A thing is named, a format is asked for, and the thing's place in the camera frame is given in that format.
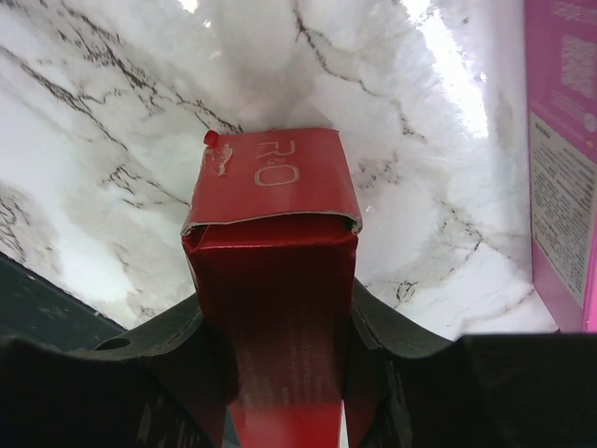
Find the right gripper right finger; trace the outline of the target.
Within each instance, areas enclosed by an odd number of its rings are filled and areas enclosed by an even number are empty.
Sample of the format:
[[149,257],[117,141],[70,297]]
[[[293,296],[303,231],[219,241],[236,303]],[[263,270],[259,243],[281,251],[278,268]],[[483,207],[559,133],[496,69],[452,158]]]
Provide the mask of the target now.
[[343,398],[353,447],[592,447],[596,338],[449,341],[356,284]]

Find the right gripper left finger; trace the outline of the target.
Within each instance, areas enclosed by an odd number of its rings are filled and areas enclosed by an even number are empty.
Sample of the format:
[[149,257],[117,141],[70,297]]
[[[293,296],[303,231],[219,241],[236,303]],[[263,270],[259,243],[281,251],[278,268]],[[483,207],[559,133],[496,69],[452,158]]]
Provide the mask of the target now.
[[1,340],[4,447],[230,447],[233,429],[197,297],[63,352]]

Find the red metallic toothpaste box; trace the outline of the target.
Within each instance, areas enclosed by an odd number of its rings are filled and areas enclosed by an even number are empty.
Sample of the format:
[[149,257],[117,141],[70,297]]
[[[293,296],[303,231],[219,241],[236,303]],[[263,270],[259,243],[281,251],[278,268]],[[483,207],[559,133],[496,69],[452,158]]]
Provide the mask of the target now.
[[337,131],[208,132],[182,246],[244,447],[336,447],[358,234]]

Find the pink toothpaste box diagonal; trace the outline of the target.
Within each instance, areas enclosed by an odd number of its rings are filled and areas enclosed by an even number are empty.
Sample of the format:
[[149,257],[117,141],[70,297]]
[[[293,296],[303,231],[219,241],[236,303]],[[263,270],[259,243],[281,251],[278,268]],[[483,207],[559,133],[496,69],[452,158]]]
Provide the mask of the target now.
[[596,4],[524,5],[533,282],[562,332],[596,330]]

